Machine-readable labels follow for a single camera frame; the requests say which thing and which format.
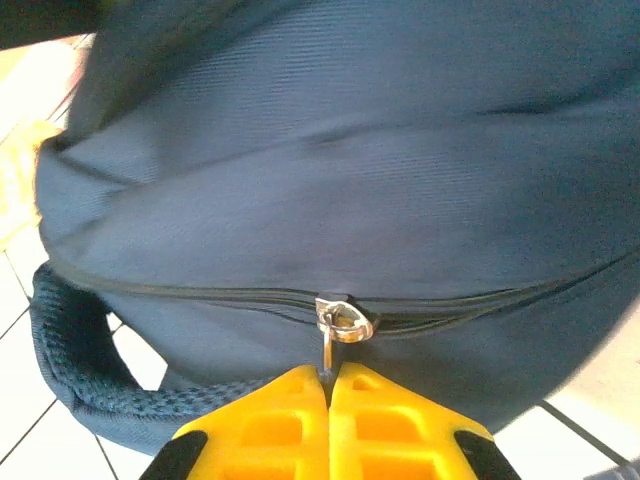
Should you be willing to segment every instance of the tile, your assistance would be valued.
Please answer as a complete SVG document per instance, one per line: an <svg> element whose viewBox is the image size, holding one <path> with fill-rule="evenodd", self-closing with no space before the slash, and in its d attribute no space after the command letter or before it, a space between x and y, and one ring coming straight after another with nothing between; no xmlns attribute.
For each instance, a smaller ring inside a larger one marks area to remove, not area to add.
<svg viewBox="0 0 640 480"><path fill-rule="evenodd" d="M27 295L33 296L33 274L49 259L45 252L37 227L25 228L18 233L7 247L7 256L18 275Z"/></svg>
<svg viewBox="0 0 640 480"><path fill-rule="evenodd" d="M157 390L167 364L153 348L127 326L113 335L113 342L134 378L145 390Z"/></svg>
<svg viewBox="0 0 640 480"><path fill-rule="evenodd" d="M120 320L114 313L110 313L107 315L107 323L109 324L109 330L115 332L120 325L122 325L122 320Z"/></svg>
<svg viewBox="0 0 640 480"><path fill-rule="evenodd" d="M60 38L58 41L66 45L71 45L73 48L77 48L86 36L87 34L74 35L73 37Z"/></svg>
<svg viewBox="0 0 640 480"><path fill-rule="evenodd" d="M125 448L105 438L100 438L100 443L118 480L138 480L153 460L150 455Z"/></svg>
<svg viewBox="0 0 640 480"><path fill-rule="evenodd" d="M45 120L69 93L78 54L50 41L32 45L0 85L0 139L21 120Z"/></svg>
<svg viewBox="0 0 640 480"><path fill-rule="evenodd" d="M69 105L62 105L60 110L55 112L52 117L52 123L54 126L61 130L66 130L67 121L69 120Z"/></svg>
<svg viewBox="0 0 640 480"><path fill-rule="evenodd" d="M29 48L30 46L0 50L0 85L11 73L11 70L20 63Z"/></svg>
<svg viewBox="0 0 640 480"><path fill-rule="evenodd" d="M495 436L522 480L582 480L615 467L606 456L536 407Z"/></svg>
<svg viewBox="0 0 640 480"><path fill-rule="evenodd" d="M601 350L548 399L622 456L640 457L640 303Z"/></svg>
<svg viewBox="0 0 640 480"><path fill-rule="evenodd" d="M95 437L58 402L0 465L0 478L115 480Z"/></svg>
<svg viewBox="0 0 640 480"><path fill-rule="evenodd" d="M27 309L29 302L11 264L4 253L0 253L0 337Z"/></svg>
<svg viewBox="0 0 640 480"><path fill-rule="evenodd" d="M40 375L29 315L0 339L0 459L42 415L55 397Z"/></svg>

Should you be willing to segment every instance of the zipper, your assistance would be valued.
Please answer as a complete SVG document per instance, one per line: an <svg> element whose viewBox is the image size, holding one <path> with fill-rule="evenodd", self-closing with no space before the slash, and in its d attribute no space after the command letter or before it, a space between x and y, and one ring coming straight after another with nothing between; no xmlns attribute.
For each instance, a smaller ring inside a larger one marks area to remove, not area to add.
<svg viewBox="0 0 640 480"><path fill-rule="evenodd" d="M326 341L358 343L369 340L378 325L375 325L347 295L324 294L316 298L318 328Z"/></svg>
<svg viewBox="0 0 640 480"><path fill-rule="evenodd" d="M51 250L49 250L49 256L50 264L60 276L77 287L90 291L204 301L230 308L262 311L304 324L313 324L314 320L310 319L309 314L315 313L313 317L320 318L321 308L337 308L332 302L341 302L339 314L334 315L336 319L332 327L334 331L338 331L335 325L340 323L341 318L357 318L360 319L359 321L364 319L371 324L371 332L375 331L376 335L439 331L497 310L532 302L541 296L576 283L575 281L556 281L535 287L503 290L451 300L353 299L347 295L318 295L315 292L294 289L182 287L114 281L89 274ZM307 319L301 320L289 313L284 313L281 307L293 308L304 313ZM322 321L316 320L317 322L320 322L318 327L322 330L320 325Z"/></svg>

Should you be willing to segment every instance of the backpack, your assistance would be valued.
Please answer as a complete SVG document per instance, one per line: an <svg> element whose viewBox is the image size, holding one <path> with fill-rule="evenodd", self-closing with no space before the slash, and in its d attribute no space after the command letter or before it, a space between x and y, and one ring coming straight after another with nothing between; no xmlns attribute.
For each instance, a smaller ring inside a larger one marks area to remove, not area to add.
<svg viewBox="0 0 640 480"><path fill-rule="evenodd" d="M339 299L375 330L341 361L493 432L543 399L640 287L637 4L571 3L116 8L37 167L58 398L154 454L319 364ZM109 312L167 362L158 391Z"/></svg>

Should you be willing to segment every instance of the zipper tab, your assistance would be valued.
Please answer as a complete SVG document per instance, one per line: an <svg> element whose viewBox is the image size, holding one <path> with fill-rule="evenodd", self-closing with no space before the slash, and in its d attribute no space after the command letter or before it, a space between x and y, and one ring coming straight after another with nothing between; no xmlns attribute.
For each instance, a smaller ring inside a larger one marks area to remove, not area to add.
<svg viewBox="0 0 640 480"><path fill-rule="evenodd" d="M323 334L322 370L319 379L324 389L327 407L331 405L333 386L340 365L334 368L333 342L357 343L369 340L373 336L374 325L354 305L349 297L323 295L316 298L318 328Z"/></svg>
<svg viewBox="0 0 640 480"><path fill-rule="evenodd" d="M357 343L369 340L374 325L345 295L323 295L316 298L318 328L329 334L331 340L340 343Z"/></svg>

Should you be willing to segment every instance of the yellow plastic object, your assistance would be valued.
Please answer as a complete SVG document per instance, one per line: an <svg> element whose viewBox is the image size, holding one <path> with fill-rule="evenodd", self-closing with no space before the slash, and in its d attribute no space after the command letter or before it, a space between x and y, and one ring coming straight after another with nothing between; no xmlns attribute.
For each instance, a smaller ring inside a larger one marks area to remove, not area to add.
<svg viewBox="0 0 640 480"><path fill-rule="evenodd" d="M208 440L188 480L477 480L454 434L492 441L358 364L343 365L329 411L316 369L298 367L174 438L193 431Z"/></svg>
<svg viewBox="0 0 640 480"><path fill-rule="evenodd" d="M362 365L345 364L329 411L330 478L476 480L457 431L492 440L482 425Z"/></svg>
<svg viewBox="0 0 640 480"><path fill-rule="evenodd" d="M37 154L40 144L59 132L48 122L20 122L0 141L0 252L23 228L39 221L34 191Z"/></svg>
<svg viewBox="0 0 640 480"><path fill-rule="evenodd" d="M315 367L298 367L178 430L208 442L189 480L327 480L327 403Z"/></svg>

